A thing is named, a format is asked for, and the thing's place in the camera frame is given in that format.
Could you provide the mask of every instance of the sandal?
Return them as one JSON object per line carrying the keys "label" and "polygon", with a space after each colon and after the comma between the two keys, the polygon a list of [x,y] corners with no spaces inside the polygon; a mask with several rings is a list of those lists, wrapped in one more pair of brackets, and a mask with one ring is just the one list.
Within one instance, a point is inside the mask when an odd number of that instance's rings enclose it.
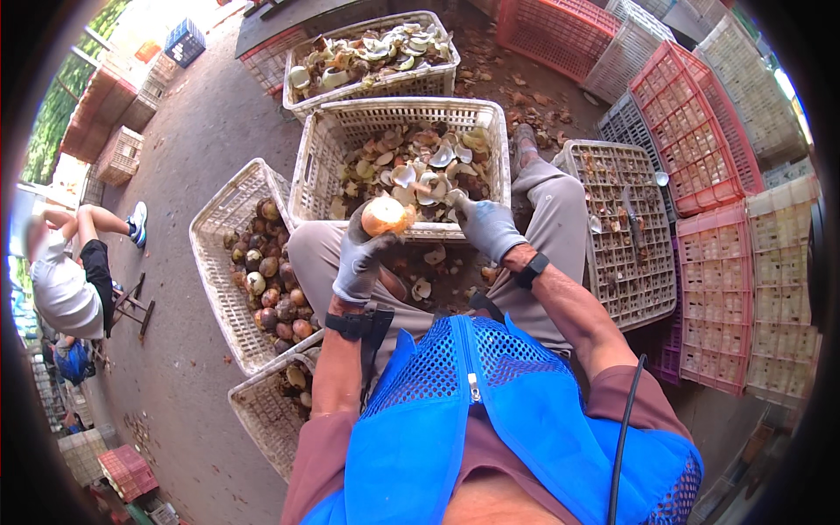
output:
{"label": "sandal", "polygon": [[533,128],[528,124],[519,124],[516,128],[516,131],[513,132],[513,147],[514,147],[514,155],[513,155],[513,165],[511,166],[511,174],[513,175],[513,180],[519,176],[519,172],[522,171],[522,167],[519,165],[522,161],[522,155],[529,152],[534,151],[538,152],[537,147],[534,146],[520,146],[523,140],[528,139],[531,141],[531,144],[537,143],[537,137],[533,134]]}

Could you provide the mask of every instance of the white t-shirt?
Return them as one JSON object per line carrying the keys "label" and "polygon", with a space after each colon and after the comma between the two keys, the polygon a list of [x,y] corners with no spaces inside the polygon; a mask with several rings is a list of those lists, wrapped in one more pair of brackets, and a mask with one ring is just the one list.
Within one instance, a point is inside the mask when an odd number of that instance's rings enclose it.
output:
{"label": "white t-shirt", "polygon": [[87,282],[82,267],[65,255],[66,243],[60,230],[52,230],[38,248],[29,269],[35,307],[59,332],[80,339],[101,339],[102,300],[96,287]]}

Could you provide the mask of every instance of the wooden stool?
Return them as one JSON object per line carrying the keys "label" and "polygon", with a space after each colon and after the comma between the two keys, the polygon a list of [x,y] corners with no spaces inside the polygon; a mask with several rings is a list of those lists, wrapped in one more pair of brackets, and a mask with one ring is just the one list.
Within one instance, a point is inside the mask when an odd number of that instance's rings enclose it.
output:
{"label": "wooden stool", "polygon": [[[145,279],[146,273],[143,272],[140,274],[140,282],[137,283],[137,286],[131,290],[120,291],[117,288],[113,288],[116,301],[113,305],[113,322],[111,323],[111,326],[113,327],[113,325],[117,324],[117,321],[123,318],[123,316],[136,321],[140,324],[140,334],[137,336],[137,339],[139,339],[141,343],[143,342],[143,337],[146,334],[146,329],[149,327],[149,318],[152,316],[152,311],[155,310],[154,301],[149,302],[149,306],[147,307],[138,300],[140,297],[140,290],[143,289],[143,281],[145,281]],[[131,307],[132,312],[134,312],[135,308],[139,308],[145,312],[145,315],[142,319],[138,319],[127,311],[129,307]]]}

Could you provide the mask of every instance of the maroon shirt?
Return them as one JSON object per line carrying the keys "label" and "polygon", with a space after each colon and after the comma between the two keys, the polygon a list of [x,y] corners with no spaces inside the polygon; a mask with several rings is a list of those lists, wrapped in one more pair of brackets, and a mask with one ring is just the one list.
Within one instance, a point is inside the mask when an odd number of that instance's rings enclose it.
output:
{"label": "maroon shirt", "polygon": [[[591,384],[586,415],[622,421],[635,373],[635,366],[619,365],[598,374]],[[315,417],[303,425],[281,525],[299,523],[323,498],[344,487],[344,461],[350,432],[358,419],[356,413],[339,412]],[[642,372],[636,389],[630,426],[668,430],[691,440],[685,425],[680,423],[674,409],[665,399],[659,383],[646,370]],[[453,494],[476,469],[498,470],[511,476],[525,492],[562,522],[580,525],[577,518],[540,484],[525,464],[499,439],[481,405],[470,408],[464,457]]]}

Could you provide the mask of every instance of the gray pants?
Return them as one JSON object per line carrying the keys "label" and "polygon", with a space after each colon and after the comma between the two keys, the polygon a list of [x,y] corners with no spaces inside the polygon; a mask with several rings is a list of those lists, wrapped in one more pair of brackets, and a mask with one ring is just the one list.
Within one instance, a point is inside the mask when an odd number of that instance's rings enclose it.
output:
{"label": "gray pants", "polygon": [[[534,214],[525,237],[551,264],[579,284],[583,279],[586,242],[586,203],[583,186],[544,160],[535,160],[522,170],[521,178],[547,179],[528,192]],[[289,258],[304,295],[323,323],[333,296],[333,281],[339,273],[342,231],[329,223],[311,221],[296,229],[289,240]],[[513,281],[503,270],[487,296],[513,322],[550,349],[570,350],[554,323],[530,291]],[[432,326],[433,315],[399,302],[379,281],[371,301],[394,308],[394,321],[376,357],[381,373],[396,347],[396,335],[406,329],[415,339]]]}

